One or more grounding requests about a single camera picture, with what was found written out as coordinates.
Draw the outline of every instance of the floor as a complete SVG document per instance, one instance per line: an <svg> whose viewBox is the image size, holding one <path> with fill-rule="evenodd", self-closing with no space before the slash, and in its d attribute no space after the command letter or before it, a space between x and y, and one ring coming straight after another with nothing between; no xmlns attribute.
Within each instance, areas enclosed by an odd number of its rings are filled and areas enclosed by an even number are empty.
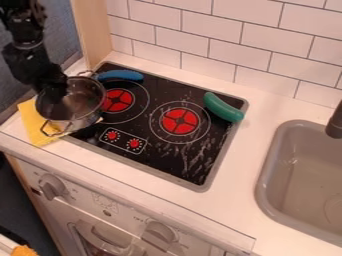
<svg viewBox="0 0 342 256"><path fill-rule="evenodd" d="M0 153L0 232L8 234L8 231L21 237L22 242L27 241L40 256L60 256L14 172Z"/></svg>

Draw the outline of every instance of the yellow cloth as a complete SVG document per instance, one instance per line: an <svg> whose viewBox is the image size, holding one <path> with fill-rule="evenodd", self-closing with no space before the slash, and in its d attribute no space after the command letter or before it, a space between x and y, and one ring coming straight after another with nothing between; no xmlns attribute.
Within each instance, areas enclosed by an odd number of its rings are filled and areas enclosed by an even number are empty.
<svg viewBox="0 0 342 256"><path fill-rule="evenodd" d="M40 128L43 126L46 119L37 112L35 102L35 99L25 101L20 103L18 108L31 143L34 146L41 147L57 140L61 136L48 137L40 131ZM44 131L48 134L59 132L56 128L53 128L50 125L47 125Z"/></svg>
<svg viewBox="0 0 342 256"><path fill-rule="evenodd" d="M34 250L24 245L15 247L11 253L11 256L38 256L38 254Z"/></svg>

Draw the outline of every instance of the faucet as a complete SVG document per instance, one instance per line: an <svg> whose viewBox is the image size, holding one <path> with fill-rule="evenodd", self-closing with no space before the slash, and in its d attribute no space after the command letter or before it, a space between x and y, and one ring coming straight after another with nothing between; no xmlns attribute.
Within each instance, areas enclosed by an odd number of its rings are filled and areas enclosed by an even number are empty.
<svg viewBox="0 0 342 256"><path fill-rule="evenodd" d="M327 127L325 128L325 132L331 138L342 139L342 100L330 118Z"/></svg>

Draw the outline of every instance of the stovetop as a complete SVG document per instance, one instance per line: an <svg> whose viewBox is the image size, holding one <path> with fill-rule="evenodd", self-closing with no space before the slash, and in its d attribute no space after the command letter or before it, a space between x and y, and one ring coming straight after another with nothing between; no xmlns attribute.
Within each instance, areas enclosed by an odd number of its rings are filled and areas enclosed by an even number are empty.
<svg viewBox="0 0 342 256"><path fill-rule="evenodd" d="M97 73L122 69L127 70L105 63ZM206 90L140 73L143 81L103 82L103 121L71 136L89 149L181 186L207 189L237 125L205 108ZM242 111L247 108L242 99L216 95Z"/></svg>

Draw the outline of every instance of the sink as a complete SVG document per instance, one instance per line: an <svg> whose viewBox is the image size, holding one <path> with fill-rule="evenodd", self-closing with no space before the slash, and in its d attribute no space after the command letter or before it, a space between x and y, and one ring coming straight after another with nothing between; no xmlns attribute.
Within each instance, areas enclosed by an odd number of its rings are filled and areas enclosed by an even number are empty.
<svg viewBox="0 0 342 256"><path fill-rule="evenodd" d="M342 247L342 140L324 129L302 120L282 124L255 198L274 221Z"/></svg>

